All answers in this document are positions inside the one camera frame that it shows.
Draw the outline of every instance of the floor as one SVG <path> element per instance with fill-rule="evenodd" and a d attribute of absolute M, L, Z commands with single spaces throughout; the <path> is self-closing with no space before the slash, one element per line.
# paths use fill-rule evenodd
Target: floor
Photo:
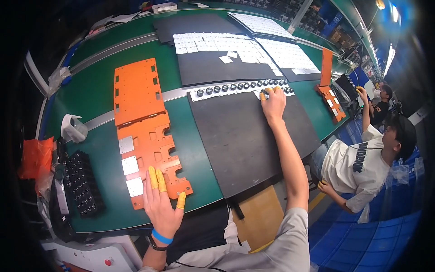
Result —
<path fill-rule="evenodd" d="M 311 180 L 309 166 L 305 166 L 305 170 L 307 172 L 308 180 Z M 287 203 L 284 180 L 281 180 L 277 184 L 273 185 L 273 187 L 275 189 L 276 195 L 278 196 L 282 210 L 284 211 Z M 331 203 L 332 199 L 329 196 L 321 193 L 318 189 L 310 192 L 308 198 L 308 227 L 310 227 L 319 219 L 319 217 L 326 211 Z"/>

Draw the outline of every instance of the yellow floor line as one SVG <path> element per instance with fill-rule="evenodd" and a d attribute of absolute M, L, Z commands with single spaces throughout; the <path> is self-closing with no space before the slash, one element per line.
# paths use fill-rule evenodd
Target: yellow floor line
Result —
<path fill-rule="evenodd" d="M 260 248 L 258 248 L 258 249 L 256 249 L 256 250 L 251 251 L 250 253 L 259 252 L 260 250 L 262 250 L 262 249 L 264 249 L 265 247 L 267 247 L 268 245 L 270 245 L 273 241 L 274 241 L 274 240 L 270 241 L 269 243 L 265 244 L 264 246 L 262 246 L 262 247 L 260 247 Z"/>
<path fill-rule="evenodd" d="M 325 196 L 324 193 L 319 193 L 310 203 L 308 203 L 308 212 L 311 212 Z"/>

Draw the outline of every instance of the wristwatch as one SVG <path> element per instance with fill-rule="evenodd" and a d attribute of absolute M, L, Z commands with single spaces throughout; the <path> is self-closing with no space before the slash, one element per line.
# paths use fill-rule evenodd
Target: wristwatch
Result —
<path fill-rule="evenodd" d="M 145 239 L 148 241 L 148 243 L 150 244 L 150 246 L 151 246 L 154 250 L 157 250 L 157 251 L 165 251 L 165 250 L 167 249 L 167 247 L 169 246 L 169 245 L 167 245 L 167 246 L 165 246 L 164 248 L 161 248 L 161 247 L 156 246 L 156 242 L 154 242 L 154 239 L 153 239 L 153 237 L 151 236 L 151 232 L 150 232 L 147 236 L 145 236 Z"/>

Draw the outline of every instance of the blue wristband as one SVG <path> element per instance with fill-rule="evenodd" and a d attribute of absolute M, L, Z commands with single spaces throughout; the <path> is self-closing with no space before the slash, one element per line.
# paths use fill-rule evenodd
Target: blue wristband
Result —
<path fill-rule="evenodd" d="M 159 242 L 162 242 L 164 244 L 170 244 L 172 243 L 172 241 L 174 240 L 172 239 L 168 239 L 166 237 L 161 236 L 155 229 L 153 229 L 153 231 L 151 232 L 154 235 L 154 238 L 156 238 Z"/>

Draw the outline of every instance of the man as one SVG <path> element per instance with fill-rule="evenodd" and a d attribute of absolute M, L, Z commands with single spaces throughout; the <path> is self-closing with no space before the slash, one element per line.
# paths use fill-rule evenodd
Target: man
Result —
<path fill-rule="evenodd" d="M 360 212 L 381 190 L 394 160 L 411 156 L 417 143 L 414 125 L 403 115 L 395 115 L 382 135 L 370 124 L 366 90 L 357 87 L 364 102 L 362 140 L 348 146 L 335 139 L 313 152 L 310 167 L 321 180 L 318 188 L 343 210 Z M 335 191 L 355 194 L 349 200 Z"/>
<path fill-rule="evenodd" d="M 319 0 L 314 0 L 310 8 L 301 19 L 302 25 L 307 25 L 316 29 L 321 21 L 319 10 L 322 8 L 322 3 Z"/>
<path fill-rule="evenodd" d="M 388 103 L 393 97 L 393 90 L 387 84 L 383 84 L 380 87 L 379 97 L 381 101 L 377 104 L 372 104 L 372 101 L 368 102 L 370 110 L 370 123 L 374 126 L 380 124 L 388 114 Z"/>
<path fill-rule="evenodd" d="M 148 237 L 151 245 L 145 253 L 144 267 L 140 272 L 164 269 L 170 272 L 309 271 L 308 179 L 282 119 L 286 96 L 278 87 L 274 90 L 268 88 L 267 91 L 269 99 L 261 94 L 261 105 L 275 136 L 287 191 L 284 219 L 273 243 L 260 252 L 247 254 L 247 249 L 236 242 L 236 231 L 233 233 L 234 243 L 188 252 L 176 262 L 166 265 L 166 247 L 180 227 L 185 194 L 180 194 L 176 209 L 172 209 L 161 171 L 154 173 L 154 168 L 150 167 L 144 181 L 144 207 L 154 230 Z"/>

